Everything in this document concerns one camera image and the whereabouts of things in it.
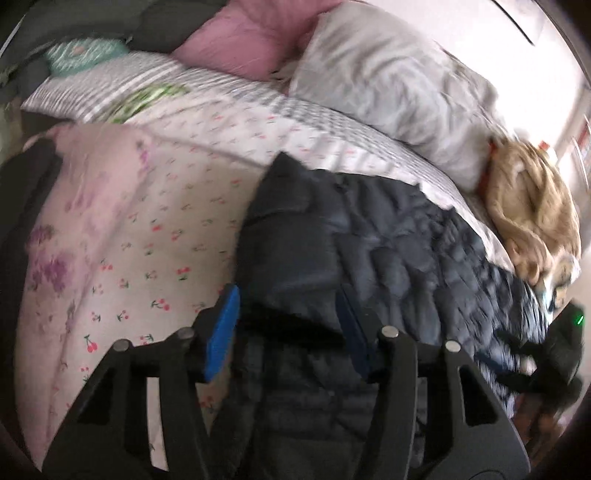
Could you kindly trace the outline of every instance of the blue gripper pad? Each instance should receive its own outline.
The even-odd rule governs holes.
[[[213,377],[222,369],[226,358],[232,333],[240,314],[240,291],[236,285],[227,286],[218,303],[223,301],[219,310],[217,323],[213,333],[207,342],[207,354],[203,375],[206,382],[211,382]]]

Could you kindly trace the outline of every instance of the pink blanket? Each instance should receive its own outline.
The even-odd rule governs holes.
[[[15,376],[24,381],[17,409],[33,458],[47,447],[45,436],[31,432],[47,424],[57,372],[35,383],[24,380],[30,378],[25,372],[39,364],[59,365],[91,272],[146,178],[152,144],[140,130],[109,124],[61,124],[46,136],[56,143],[63,166],[28,244],[15,349]]]

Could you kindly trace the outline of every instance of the pink pillow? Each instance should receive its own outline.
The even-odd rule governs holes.
[[[230,0],[172,56],[190,67],[266,81],[297,51],[318,15],[342,1]]]

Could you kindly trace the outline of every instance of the gray pillow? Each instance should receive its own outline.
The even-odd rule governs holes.
[[[160,0],[142,14],[141,25],[134,32],[129,47],[171,53],[220,9],[220,5],[199,1]]]
[[[478,185],[495,88],[377,7],[345,2],[322,15],[289,94],[406,142],[462,190]]]

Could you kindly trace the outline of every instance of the white wall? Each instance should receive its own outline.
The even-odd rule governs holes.
[[[368,0],[406,20],[499,90],[499,109],[535,142],[554,145],[582,72],[550,21],[532,46],[491,0]]]

